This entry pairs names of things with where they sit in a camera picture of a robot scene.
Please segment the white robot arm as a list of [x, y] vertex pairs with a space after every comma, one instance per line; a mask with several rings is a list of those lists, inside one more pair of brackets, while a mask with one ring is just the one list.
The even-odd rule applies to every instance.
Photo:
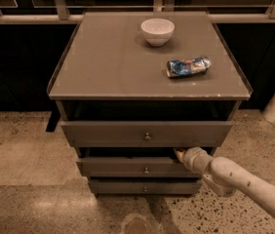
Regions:
[[253, 175], [225, 157], [213, 157], [201, 147], [175, 149], [183, 166], [222, 197], [232, 196], [236, 190], [256, 202], [275, 218], [275, 186]]

